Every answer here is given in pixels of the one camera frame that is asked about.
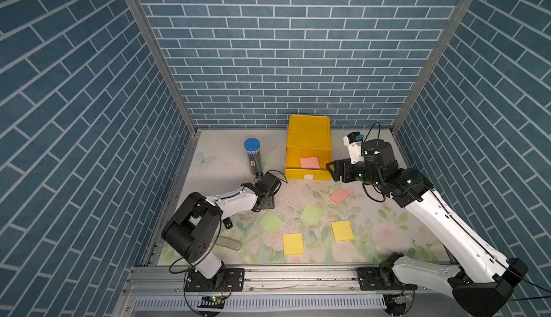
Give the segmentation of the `green sticky pad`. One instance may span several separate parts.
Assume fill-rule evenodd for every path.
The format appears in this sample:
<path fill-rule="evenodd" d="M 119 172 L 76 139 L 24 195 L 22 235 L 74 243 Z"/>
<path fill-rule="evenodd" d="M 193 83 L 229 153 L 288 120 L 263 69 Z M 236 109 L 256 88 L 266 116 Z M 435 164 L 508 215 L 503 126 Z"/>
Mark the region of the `green sticky pad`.
<path fill-rule="evenodd" d="M 323 211 L 320 208 L 306 204 L 303 212 L 301 213 L 300 219 L 310 225 L 317 226 L 322 214 Z"/>
<path fill-rule="evenodd" d="M 272 235 L 283 223 L 283 220 L 272 211 L 266 212 L 258 221 L 257 225 L 267 234 Z"/>

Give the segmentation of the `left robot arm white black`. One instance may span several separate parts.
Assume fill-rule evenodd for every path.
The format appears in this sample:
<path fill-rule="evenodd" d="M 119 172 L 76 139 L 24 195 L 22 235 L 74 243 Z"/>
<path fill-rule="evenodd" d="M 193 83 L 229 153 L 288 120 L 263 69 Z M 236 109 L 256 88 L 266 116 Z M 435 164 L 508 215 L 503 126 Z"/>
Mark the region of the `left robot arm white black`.
<path fill-rule="evenodd" d="M 191 193 L 162 230 L 162 239 L 208 280 L 218 280 L 225 265 L 210 247 L 226 219 L 246 211 L 258 212 L 274 202 L 278 179 L 244 183 L 239 189 L 216 196 Z"/>

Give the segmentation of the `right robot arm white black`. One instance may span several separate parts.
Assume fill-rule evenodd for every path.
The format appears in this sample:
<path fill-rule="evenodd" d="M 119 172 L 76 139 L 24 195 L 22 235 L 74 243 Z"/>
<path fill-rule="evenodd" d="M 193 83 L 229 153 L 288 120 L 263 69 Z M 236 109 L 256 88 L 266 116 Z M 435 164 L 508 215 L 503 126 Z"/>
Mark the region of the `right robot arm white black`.
<path fill-rule="evenodd" d="M 365 140 L 358 132 L 344 136 L 343 142 L 350 157 L 327 163 L 333 180 L 373 186 L 419 219 L 457 261 L 437 265 L 393 252 L 373 274 L 360 268 L 360 280 L 378 279 L 377 287 L 383 290 L 427 288 L 453 298 L 471 316 L 495 315 L 527 274 L 527 265 L 507 258 L 480 237 L 421 172 L 400 168 L 390 143 Z"/>

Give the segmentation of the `yellow sticky pad right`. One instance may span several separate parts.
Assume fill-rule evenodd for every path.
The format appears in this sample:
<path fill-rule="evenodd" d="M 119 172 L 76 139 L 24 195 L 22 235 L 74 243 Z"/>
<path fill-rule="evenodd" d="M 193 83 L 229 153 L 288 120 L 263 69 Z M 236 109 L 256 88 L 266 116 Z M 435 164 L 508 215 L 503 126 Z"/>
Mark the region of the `yellow sticky pad right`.
<path fill-rule="evenodd" d="M 352 226 L 349 220 L 331 223 L 331 228 L 336 242 L 348 242 L 354 240 Z"/>

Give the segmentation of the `yellow drawer cabinet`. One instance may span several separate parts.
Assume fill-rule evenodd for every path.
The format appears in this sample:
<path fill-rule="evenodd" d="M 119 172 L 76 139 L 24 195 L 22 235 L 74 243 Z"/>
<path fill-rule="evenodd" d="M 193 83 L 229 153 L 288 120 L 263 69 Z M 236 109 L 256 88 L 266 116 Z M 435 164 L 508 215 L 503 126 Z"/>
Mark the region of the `yellow drawer cabinet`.
<path fill-rule="evenodd" d="M 291 115 L 287 146 L 294 148 L 331 148 L 330 118 L 312 115 Z"/>

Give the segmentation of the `yellow sticky pad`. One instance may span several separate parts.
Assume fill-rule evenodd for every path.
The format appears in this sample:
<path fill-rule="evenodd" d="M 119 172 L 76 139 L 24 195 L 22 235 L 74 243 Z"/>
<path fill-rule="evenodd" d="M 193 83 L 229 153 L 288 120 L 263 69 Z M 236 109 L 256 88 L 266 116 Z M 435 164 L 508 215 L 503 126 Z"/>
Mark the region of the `yellow sticky pad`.
<path fill-rule="evenodd" d="M 331 223 L 331 228 L 336 242 L 348 242 L 354 240 L 352 226 L 349 220 Z"/>
<path fill-rule="evenodd" d="M 284 255 L 303 255 L 304 241 L 301 233 L 283 235 Z"/>

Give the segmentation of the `grey green case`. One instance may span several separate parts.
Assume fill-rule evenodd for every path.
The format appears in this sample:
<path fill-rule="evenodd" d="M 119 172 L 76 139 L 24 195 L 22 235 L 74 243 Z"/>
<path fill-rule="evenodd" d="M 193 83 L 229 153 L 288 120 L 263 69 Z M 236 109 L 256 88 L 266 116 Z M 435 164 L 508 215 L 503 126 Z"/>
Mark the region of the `grey green case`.
<path fill-rule="evenodd" d="M 218 246 L 221 246 L 223 248 L 228 248 L 235 252 L 239 252 L 242 249 L 241 242 L 238 242 L 237 240 L 226 238 L 226 237 L 219 237 L 218 240 L 216 241 L 216 244 Z"/>

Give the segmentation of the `aluminium mounting rail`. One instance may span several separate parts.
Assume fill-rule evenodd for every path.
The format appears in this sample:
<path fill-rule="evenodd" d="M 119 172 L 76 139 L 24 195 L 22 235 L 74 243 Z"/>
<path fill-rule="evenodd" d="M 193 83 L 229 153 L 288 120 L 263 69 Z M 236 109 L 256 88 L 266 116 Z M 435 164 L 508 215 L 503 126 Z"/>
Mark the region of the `aluminium mounting rail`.
<path fill-rule="evenodd" d="M 263 294 L 362 294 L 357 269 L 362 265 L 244 265 L 232 281 L 231 296 Z M 134 267 L 122 296 L 181 296 L 187 277 L 182 266 Z"/>

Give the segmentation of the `yellow sticky pad left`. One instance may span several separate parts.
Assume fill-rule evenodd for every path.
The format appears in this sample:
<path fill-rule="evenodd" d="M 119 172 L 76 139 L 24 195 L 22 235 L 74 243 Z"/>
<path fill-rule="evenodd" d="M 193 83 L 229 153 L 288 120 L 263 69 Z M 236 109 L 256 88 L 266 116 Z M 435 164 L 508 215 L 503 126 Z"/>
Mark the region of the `yellow sticky pad left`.
<path fill-rule="evenodd" d="M 284 255 L 303 255 L 304 241 L 301 233 L 283 235 Z"/>

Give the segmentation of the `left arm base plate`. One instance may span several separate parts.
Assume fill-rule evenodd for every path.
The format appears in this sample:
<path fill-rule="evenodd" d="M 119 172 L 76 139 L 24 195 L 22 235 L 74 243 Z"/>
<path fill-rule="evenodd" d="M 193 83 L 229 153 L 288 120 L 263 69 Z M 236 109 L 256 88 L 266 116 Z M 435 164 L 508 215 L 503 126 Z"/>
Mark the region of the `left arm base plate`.
<path fill-rule="evenodd" d="M 199 271 L 191 269 L 186 276 L 186 292 L 242 292 L 245 281 L 244 268 L 222 267 L 211 279 L 205 278 Z"/>

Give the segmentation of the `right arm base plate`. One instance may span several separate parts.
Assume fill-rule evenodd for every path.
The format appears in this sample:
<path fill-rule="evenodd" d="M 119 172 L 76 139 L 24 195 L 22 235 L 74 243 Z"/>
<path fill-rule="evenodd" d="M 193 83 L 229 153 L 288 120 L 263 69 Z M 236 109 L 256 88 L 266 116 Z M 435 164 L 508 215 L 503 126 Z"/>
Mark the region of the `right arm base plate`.
<path fill-rule="evenodd" d="M 417 285 L 400 282 L 390 268 L 361 267 L 357 269 L 361 291 L 411 291 Z"/>

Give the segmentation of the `black stapler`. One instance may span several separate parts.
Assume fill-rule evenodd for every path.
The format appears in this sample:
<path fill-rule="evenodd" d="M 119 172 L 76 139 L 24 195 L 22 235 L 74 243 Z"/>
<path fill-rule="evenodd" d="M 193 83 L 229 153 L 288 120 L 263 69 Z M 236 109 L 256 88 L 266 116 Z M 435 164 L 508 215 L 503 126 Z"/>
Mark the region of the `black stapler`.
<path fill-rule="evenodd" d="M 225 226 L 225 229 L 232 229 L 232 228 L 233 228 L 233 223 L 232 223 L 232 221 L 231 221 L 231 218 L 229 218 L 229 217 L 228 217 L 228 218 L 225 218 L 225 219 L 223 219 L 222 222 L 223 222 L 223 224 L 224 224 L 224 226 Z"/>

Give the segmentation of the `yellow drawer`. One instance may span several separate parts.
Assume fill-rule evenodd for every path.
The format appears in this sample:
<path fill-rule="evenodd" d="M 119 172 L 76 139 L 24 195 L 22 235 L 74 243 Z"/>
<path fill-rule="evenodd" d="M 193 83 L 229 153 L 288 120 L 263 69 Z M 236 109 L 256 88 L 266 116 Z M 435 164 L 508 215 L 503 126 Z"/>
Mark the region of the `yellow drawer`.
<path fill-rule="evenodd" d="M 285 175 L 287 179 L 331 181 L 326 165 L 332 161 L 332 150 L 329 148 L 288 146 Z"/>

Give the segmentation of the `pink sticky pad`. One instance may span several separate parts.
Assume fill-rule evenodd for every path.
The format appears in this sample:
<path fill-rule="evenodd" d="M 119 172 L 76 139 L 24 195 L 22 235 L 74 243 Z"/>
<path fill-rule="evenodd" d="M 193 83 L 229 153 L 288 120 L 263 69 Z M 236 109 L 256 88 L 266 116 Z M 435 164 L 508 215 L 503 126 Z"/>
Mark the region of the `pink sticky pad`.
<path fill-rule="evenodd" d="M 329 198 L 331 199 L 331 201 L 333 203 L 335 203 L 336 205 L 340 205 L 342 202 L 344 202 L 348 197 L 349 197 L 349 193 L 343 189 L 343 188 L 338 188 L 334 193 L 332 193 Z"/>
<path fill-rule="evenodd" d="M 299 162 L 302 169 L 319 170 L 321 168 L 319 158 L 316 156 L 300 158 Z"/>

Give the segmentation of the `pen tube blue lid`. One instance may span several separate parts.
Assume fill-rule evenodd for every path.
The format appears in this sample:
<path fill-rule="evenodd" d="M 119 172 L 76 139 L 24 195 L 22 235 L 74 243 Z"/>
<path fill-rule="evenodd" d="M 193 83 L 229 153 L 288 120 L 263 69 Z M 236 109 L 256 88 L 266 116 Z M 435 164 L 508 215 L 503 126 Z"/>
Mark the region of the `pen tube blue lid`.
<path fill-rule="evenodd" d="M 249 169 L 256 178 L 263 175 L 261 163 L 261 142 L 257 138 L 249 138 L 244 142 L 244 149 L 248 156 Z"/>

